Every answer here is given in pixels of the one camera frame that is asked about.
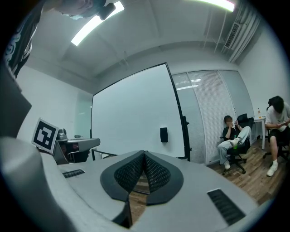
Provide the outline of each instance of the white sneaker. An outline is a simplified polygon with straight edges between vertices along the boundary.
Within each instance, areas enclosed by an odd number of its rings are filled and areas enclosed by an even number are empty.
[[[272,164],[272,166],[270,167],[269,171],[267,172],[267,176],[272,176],[274,174],[274,172],[276,172],[278,168],[278,164]]]
[[[234,140],[230,141],[232,147],[235,147],[238,143],[239,143],[239,139],[238,138],[235,138]]]
[[[231,166],[230,163],[228,162],[228,160],[224,163],[225,165],[225,169],[228,170]]]

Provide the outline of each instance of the black t-shirt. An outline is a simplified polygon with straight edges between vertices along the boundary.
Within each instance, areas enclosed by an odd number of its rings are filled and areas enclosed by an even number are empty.
[[[40,21],[41,11],[45,1],[39,3],[30,11],[12,36],[4,53],[4,60],[17,77],[20,69],[26,63],[31,49],[31,38]]]
[[[236,129],[231,128],[231,135],[230,135],[230,138],[229,139],[226,138],[226,134],[227,134],[227,131],[228,131],[228,126],[225,129],[223,129],[222,136],[223,136],[223,138],[224,138],[225,141],[227,141],[227,140],[233,140],[235,138],[235,136],[237,138],[237,136],[239,135],[240,131],[237,128],[237,126],[235,126],[235,128]]]

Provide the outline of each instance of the hand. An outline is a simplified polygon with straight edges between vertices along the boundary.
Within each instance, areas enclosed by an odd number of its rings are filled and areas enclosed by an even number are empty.
[[[288,126],[288,124],[290,123],[290,119],[288,119],[286,122],[284,122],[283,124],[285,125],[285,126]]]

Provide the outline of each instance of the wooden floor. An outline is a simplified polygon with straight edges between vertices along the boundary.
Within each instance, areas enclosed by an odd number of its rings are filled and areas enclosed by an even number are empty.
[[[247,192],[258,204],[262,204],[275,197],[288,170],[286,161],[279,157],[278,170],[272,177],[267,177],[266,174],[272,159],[270,155],[263,159],[263,155],[270,151],[270,147],[268,142],[266,142],[265,150],[263,151],[261,144],[261,140],[258,140],[250,147],[246,155],[241,155],[242,158],[247,158],[247,163],[242,164],[246,170],[245,174],[242,174],[241,170],[234,165],[224,175],[225,178]],[[213,164],[209,167],[219,174],[222,174],[224,170],[224,166],[219,164]]]
[[[269,149],[269,145],[266,142],[265,151],[263,151],[261,149],[261,140],[258,140],[250,147],[247,154],[241,155],[242,158],[247,158],[247,163],[242,164],[246,170],[246,173],[242,174],[241,170],[234,165],[224,175],[224,177],[229,181],[233,182],[235,185],[247,192],[257,201],[258,204],[262,204],[269,199],[273,199],[287,175],[287,168],[285,166],[286,162],[283,158],[279,157],[278,170],[272,177],[266,176],[269,165],[272,161],[270,155],[265,159],[263,159],[263,155],[268,152]],[[221,175],[224,166],[213,164],[209,166],[209,168],[212,168]],[[136,189],[144,192],[149,190],[148,182],[144,175],[141,176]],[[135,192],[132,192],[129,196],[133,224],[145,211],[146,197],[147,195]]]

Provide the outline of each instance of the whiteboard frame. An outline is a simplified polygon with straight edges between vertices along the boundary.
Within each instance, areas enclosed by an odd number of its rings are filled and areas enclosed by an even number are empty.
[[[176,102],[177,102],[177,106],[178,106],[178,111],[179,111],[179,116],[180,116],[180,122],[181,122],[181,127],[182,127],[182,134],[183,134],[183,141],[184,141],[184,156],[182,157],[178,157],[178,159],[187,159],[187,161],[190,162],[190,145],[189,145],[189,141],[186,139],[188,138],[188,135],[186,136],[186,129],[185,127],[187,126],[187,124],[184,122],[183,120],[183,115],[182,115],[182,111],[181,111],[181,107],[180,107],[180,102],[179,102],[179,98],[178,98],[178,95],[177,95],[177,91],[176,91],[176,88],[175,88],[175,84],[174,84],[174,81],[173,81],[173,78],[172,78],[172,75],[171,75],[171,72],[169,70],[169,67],[167,65],[167,63],[161,63],[161,64],[158,64],[158,65],[155,65],[155,66],[152,66],[152,67],[149,67],[149,68],[146,68],[146,69],[143,69],[143,70],[140,70],[139,72],[136,72],[132,75],[129,75],[127,77],[124,77],[114,83],[112,83],[111,85],[103,88],[102,90],[100,90],[99,92],[95,93],[93,96],[92,96],[92,106],[93,106],[93,100],[94,100],[94,96],[97,95],[98,93],[102,92],[103,90],[107,89],[108,87],[118,83],[119,81],[122,81],[124,80],[125,78],[128,78],[128,77],[131,77],[137,73],[140,73],[142,71],[145,71],[147,69],[151,69],[151,68],[155,68],[155,67],[158,67],[158,66],[161,66],[161,65],[165,65],[166,68],[167,68],[167,71],[168,71],[168,74],[169,74],[169,77],[170,77],[170,80],[171,80],[171,84],[172,84],[172,88],[173,88],[173,91],[174,91],[174,94],[175,94],[175,99],[176,99]],[[91,137],[92,137],[92,110],[91,110],[91,130],[90,130],[90,134],[91,134]]]

